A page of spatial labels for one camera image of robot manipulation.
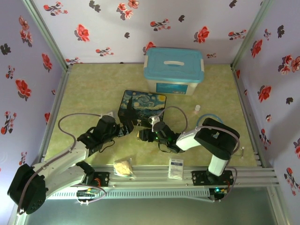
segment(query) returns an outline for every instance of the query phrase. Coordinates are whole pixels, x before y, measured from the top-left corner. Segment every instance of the wall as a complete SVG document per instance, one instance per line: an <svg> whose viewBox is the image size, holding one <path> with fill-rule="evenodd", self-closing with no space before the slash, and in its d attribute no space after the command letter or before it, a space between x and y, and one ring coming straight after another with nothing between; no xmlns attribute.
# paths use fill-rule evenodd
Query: wall
<svg viewBox="0 0 300 225"><path fill-rule="evenodd" d="M295 224L300 222L299 10L297 0L275 1L236 67L261 148Z"/></svg>
<svg viewBox="0 0 300 225"><path fill-rule="evenodd" d="M33 0L67 63L143 62L148 48L231 63L262 0Z"/></svg>
<svg viewBox="0 0 300 225"><path fill-rule="evenodd" d="M0 20L0 225L5 225L14 205L9 185L18 167L38 156L62 69L22 1L2 0Z"/></svg>

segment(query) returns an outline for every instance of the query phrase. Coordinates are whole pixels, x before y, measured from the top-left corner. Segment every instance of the white box handle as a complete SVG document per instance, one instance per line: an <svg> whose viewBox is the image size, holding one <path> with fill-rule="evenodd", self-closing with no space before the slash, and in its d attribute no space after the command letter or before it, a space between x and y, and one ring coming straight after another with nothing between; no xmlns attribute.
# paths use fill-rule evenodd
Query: white box handle
<svg viewBox="0 0 300 225"><path fill-rule="evenodd" d="M178 61L164 61L164 64L166 65L179 65L179 66L183 66L184 62L178 62Z"/></svg>

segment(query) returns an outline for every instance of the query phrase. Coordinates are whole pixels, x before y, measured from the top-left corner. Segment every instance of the table surface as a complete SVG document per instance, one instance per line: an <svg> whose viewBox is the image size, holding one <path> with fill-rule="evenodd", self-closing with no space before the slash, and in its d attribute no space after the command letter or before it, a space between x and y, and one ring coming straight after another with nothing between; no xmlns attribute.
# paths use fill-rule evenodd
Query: table surface
<svg viewBox="0 0 300 225"><path fill-rule="evenodd" d="M72 68L60 106L55 128L47 150L49 158L68 147L72 139L59 131L58 120L71 113L117 112L125 90L148 92L143 76L142 64L75 64ZM230 161L233 166L256 166L247 126L240 106L233 74L229 65L206 65L204 81L192 96L166 94L166 107L180 107L188 118L187 131L195 128L198 118L205 113L219 116L224 124L237 130L241 146L245 147L244 157L239 150ZM200 105L198 114L194 107ZM71 116L61 122L61 127L76 137L97 124L95 116ZM180 132L185 126L183 115L177 109L165 112L164 122L174 131ZM194 147L184 153L163 153L156 142L142 142L136 138L137 129L131 134L115 138L115 144L102 153L95 153L86 162L96 166L113 164L115 160L131 158L134 165L168 165L170 158L184 159L184 165L209 165L211 153L203 146Z"/></svg>

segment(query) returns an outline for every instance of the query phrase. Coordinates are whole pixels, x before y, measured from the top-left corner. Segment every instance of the box label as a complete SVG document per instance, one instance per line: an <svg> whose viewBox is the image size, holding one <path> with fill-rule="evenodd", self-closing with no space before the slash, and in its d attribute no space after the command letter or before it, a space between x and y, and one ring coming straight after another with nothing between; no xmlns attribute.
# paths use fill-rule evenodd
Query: box label
<svg viewBox="0 0 300 225"><path fill-rule="evenodd" d="M188 89L186 84L173 84L173 83L156 83L156 92L181 94L185 95Z"/></svg>

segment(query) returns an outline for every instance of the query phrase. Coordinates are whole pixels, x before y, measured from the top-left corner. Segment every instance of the plastic storage box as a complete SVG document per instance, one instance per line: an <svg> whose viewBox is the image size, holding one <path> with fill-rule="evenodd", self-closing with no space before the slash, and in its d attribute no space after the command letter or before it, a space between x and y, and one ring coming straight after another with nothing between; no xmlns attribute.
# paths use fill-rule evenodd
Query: plastic storage box
<svg viewBox="0 0 300 225"><path fill-rule="evenodd" d="M204 79L202 54L189 49L150 48L144 76L150 92L192 95Z"/></svg>

